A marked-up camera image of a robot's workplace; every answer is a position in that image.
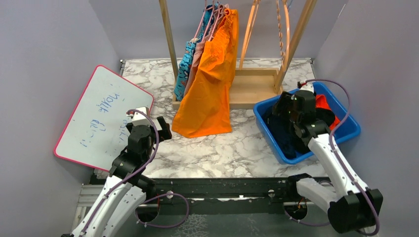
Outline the blue shark print shorts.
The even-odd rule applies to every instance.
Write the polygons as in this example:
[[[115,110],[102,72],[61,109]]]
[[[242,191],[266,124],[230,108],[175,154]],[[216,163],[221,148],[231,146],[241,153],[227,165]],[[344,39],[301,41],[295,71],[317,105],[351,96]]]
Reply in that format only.
[[[176,78],[176,84],[174,86],[174,95],[177,101],[181,101],[183,99],[183,93],[185,90],[186,81],[188,80],[188,75],[190,72],[190,65],[192,61],[192,49],[194,48],[194,44],[192,42],[187,41],[185,44],[185,53],[182,60],[178,66],[178,75]]]

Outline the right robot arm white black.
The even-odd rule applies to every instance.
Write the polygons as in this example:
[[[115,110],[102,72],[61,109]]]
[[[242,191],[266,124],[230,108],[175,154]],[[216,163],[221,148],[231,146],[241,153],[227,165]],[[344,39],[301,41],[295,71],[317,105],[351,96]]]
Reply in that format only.
[[[375,226],[379,231],[379,212],[383,196],[371,189],[356,174],[338,148],[334,132],[316,115],[316,96],[309,90],[283,92],[272,113],[287,122],[293,137],[303,143],[320,161],[334,191],[306,175],[295,177],[285,187],[286,197],[297,201],[307,198],[327,213],[330,225],[340,234]]]

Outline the orange hanger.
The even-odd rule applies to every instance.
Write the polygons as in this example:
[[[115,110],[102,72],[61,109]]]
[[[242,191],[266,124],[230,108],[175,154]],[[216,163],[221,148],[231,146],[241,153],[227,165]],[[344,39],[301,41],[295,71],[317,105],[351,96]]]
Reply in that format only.
[[[276,0],[277,21],[279,30],[279,47],[281,56],[280,72],[286,74],[289,66],[291,28],[289,8],[286,0]]]
[[[243,68],[243,63],[244,63],[245,55],[249,46],[249,41],[251,38],[253,26],[256,20],[259,4],[260,4],[259,0],[254,0],[251,6],[251,10],[250,10],[250,14],[249,14],[249,18],[248,18],[248,22],[246,26],[245,36],[243,40],[243,45],[242,45],[242,51],[241,51],[240,62],[239,62],[239,70]]]

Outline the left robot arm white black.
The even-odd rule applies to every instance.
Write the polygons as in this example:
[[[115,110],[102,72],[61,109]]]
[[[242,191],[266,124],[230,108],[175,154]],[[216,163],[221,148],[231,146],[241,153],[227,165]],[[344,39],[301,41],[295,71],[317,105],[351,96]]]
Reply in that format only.
[[[159,143],[172,138],[170,126],[163,117],[157,117],[160,128],[156,128],[135,110],[127,115],[131,122],[126,125],[126,146],[113,160],[100,194],[71,237],[114,237],[129,215],[157,194],[154,180],[142,173],[156,156]]]

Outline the black shorts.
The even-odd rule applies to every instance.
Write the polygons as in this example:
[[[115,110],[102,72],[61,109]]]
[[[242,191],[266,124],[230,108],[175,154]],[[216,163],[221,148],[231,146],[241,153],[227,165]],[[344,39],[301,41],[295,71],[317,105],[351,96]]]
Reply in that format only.
[[[303,120],[292,128],[292,144],[294,149],[301,154],[310,152],[308,143],[319,134],[330,134],[340,120],[335,114],[324,108],[316,108],[315,116],[302,115]]]

